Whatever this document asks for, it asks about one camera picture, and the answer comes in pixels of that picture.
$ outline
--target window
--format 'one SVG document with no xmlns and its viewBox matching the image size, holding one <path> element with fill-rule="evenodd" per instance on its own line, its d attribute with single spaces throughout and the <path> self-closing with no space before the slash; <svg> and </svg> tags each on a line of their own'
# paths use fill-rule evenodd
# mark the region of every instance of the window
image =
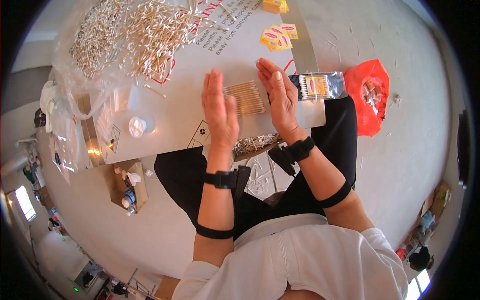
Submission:
<svg viewBox="0 0 480 300">
<path fill-rule="evenodd" d="M 27 218 L 28 222 L 32 221 L 35 216 L 35 209 L 33 209 L 30 198 L 28 197 L 27 189 L 22 185 L 15 191 L 15 196 L 17 197 L 18 204 L 22 208 L 22 211 Z"/>
<path fill-rule="evenodd" d="M 427 270 L 423 269 L 423 271 L 409 283 L 406 300 L 417 300 L 420 297 L 420 293 L 423 293 L 429 284 L 430 277 L 428 276 Z"/>
</svg>

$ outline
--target gray floor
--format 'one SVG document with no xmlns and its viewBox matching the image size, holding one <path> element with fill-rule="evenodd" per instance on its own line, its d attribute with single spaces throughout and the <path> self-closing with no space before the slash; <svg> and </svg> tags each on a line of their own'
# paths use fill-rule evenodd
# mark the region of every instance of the gray floor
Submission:
<svg viewBox="0 0 480 300">
<path fill-rule="evenodd" d="M 403 97 L 400 106 L 387 110 L 375 137 L 359 138 L 357 159 L 356 191 L 395 248 L 444 169 L 450 107 L 441 54 L 427 26 L 400 0 L 311 0 L 301 1 L 301 8 L 320 70 L 346 71 L 380 59 L 391 78 L 390 94 Z M 326 39 L 340 49 L 340 61 Z M 42 157 L 49 157 L 47 136 L 39 132 L 38 138 Z M 153 169 L 154 160 L 145 157 L 144 168 Z M 258 160 L 261 174 L 267 165 L 261 156 Z M 44 173 L 67 230 L 110 273 L 122 281 L 135 268 L 149 277 L 181 277 L 192 259 L 194 228 L 158 180 L 146 178 L 149 201 L 138 215 L 127 217 L 110 202 L 98 170 L 71 173 L 71 185 L 53 164 L 45 164 Z M 276 179 L 282 189 L 291 180 Z M 273 192 L 271 182 L 261 197 Z"/>
</svg>

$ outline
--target black velcro strap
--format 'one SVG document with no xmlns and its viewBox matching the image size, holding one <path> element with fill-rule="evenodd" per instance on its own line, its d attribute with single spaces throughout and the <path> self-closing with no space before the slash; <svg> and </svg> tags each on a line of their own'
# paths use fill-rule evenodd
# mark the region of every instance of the black velcro strap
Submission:
<svg viewBox="0 0 480 300">
<path fill-rule="evenodd" d="M 350 183 L 345 179 L 345 184 L 340 188 L 338 192 L 336 192 L 332 197 L 327 198 L 325 200 L 319 201 L 320 207 L 321 208 L 329 208 L 332 207 L 338 203 L 340 203 L 343 199 L 345 199 L 348 194 L 350 193 L 350 190 L 352 189 L 352 186 Z"/>
<path fill-rule="evenodd" d="M 232 230 L 214 230 L 207 227 L 203 227 L 200 224 L 197 224 L 197 233 L 203 237 L 215 239 L 215 240 L 228 240 L 233 237 Z"/>
</svg>

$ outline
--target white shirt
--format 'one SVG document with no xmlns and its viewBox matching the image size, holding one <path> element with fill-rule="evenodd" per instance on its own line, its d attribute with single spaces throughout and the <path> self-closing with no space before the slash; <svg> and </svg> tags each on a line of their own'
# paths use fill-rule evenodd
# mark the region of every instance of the white shirt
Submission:
<svg viewBox="0 0 480 300">
<path fill-rule="evenodd" d="M 402 262 L 379 229 L 359 233 L 303 214 L 253 227 L 220 268 L 190 263 L 172 299 L 277 300 L 287 282 L 326 300 L 403 299 L 408 288 Z"/>
</svg>

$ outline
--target black pants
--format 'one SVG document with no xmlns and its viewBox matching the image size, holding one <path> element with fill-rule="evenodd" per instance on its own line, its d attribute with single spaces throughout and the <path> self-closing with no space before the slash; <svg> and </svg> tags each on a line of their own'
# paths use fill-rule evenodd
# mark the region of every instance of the black pants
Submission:
<svg viewBox="0 0 480 300">
<path fill-rule="evenodd" d="M 322 153 L 354 186 L 357 115 L 352 98 L 325 100 L 325 115 L 326 125 L 312 128 L 311 137 Z M 195 227 L 207 166 L 202 149 L 197 147 L 159 154 L 154 167 L 167 193 L 187 213 Z M 274 207 L 244 192 L 240 199 L 234 201 L 234 209 L 234 240 L 248 229 L 269 219 L 305 213 L 325 215 L 302 172 L 296 175 Z"/>
</svg>

